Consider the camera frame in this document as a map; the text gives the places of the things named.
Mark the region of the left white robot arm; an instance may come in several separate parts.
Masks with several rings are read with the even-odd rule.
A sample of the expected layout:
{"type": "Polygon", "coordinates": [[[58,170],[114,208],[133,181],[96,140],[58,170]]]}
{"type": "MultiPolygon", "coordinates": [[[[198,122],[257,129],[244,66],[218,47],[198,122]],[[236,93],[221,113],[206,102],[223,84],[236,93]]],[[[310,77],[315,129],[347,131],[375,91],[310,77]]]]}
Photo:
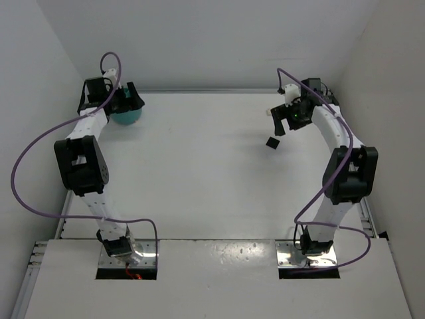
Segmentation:
{"type": "Polygon", "coordinates": [[[139,112],[145,102],[134,83],[114,88],[116,82],[106,74],[84,81],[78,105],[81,119],[66,139],[55,142],[54,152],[65,188],[81,198],[96,218],[96,237],[107,255],[135,266],[143,258],[143,249],[113,208],[107,189],[109,171],[98,139],[112,114],[139,112]]]}

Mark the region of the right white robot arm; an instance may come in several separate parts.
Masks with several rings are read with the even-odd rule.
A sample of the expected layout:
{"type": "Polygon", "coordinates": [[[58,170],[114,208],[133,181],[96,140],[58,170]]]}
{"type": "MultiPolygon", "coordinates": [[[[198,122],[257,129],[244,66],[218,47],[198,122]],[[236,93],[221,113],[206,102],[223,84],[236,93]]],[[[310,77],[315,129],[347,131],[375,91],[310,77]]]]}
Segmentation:
{"type": "Polygon", "coordinates": [[[322,178],[322,188],[307,204],[318,199],[321,205],[310,222],[294,219],[302,229],[298,249],[303,255],[321,255],[333,246],[335,232],[344,216],[355,204],[371,194],[378,150],[366,146],[352,132],[334,97],[322,90],[319,78],[308,78],[299,86],[280,86],[284,103],[272,108],[275,136],[284,136],[283,123],[291,130],[313,124],[325,140],[331,156],[322,178]]]}

